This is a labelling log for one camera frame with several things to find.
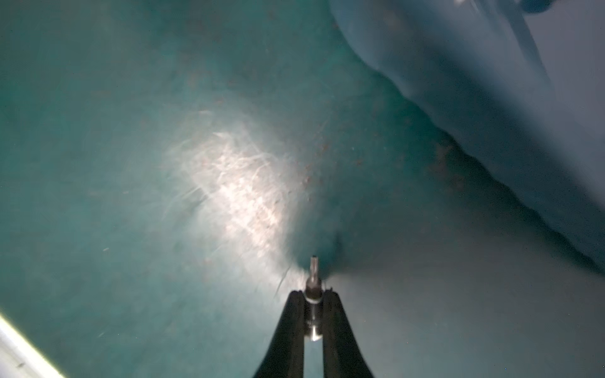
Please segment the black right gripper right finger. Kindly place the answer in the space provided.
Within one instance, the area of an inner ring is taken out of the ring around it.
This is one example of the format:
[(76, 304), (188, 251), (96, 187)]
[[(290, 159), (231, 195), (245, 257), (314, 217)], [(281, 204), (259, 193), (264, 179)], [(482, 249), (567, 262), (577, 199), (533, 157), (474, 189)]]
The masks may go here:
[(323, 370), (325, 378), (374, 378), (359, 349), (340, 296), (323, 296)]

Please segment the blue plastic storage box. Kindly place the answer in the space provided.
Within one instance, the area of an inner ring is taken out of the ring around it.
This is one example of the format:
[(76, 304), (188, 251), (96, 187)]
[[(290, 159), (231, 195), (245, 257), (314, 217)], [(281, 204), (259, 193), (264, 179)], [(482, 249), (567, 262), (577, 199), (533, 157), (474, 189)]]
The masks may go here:
[(332, 1), (354, 52), (598, 266), (604, 139), (556, 98), (513, 1)]

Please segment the silver socket bit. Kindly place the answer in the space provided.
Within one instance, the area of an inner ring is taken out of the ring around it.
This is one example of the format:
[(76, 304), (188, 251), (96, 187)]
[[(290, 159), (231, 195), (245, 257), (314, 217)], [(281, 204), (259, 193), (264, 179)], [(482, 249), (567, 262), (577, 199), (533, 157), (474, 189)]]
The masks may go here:
[(319, 259), (317, 256), (310, 258), (309, 276), (303, 291), (305, 303), (305, 336), (312, 342), (322, 338), (323, 317), (323, 286), (319, 275)]

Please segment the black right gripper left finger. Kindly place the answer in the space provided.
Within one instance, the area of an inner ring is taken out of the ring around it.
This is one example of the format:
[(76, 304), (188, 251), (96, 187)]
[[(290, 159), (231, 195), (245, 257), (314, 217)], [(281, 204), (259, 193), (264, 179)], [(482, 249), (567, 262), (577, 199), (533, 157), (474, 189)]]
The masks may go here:
[(302, 291), (292, 291), (274, 336), (254, 378), (303, 378), (305, 305)]

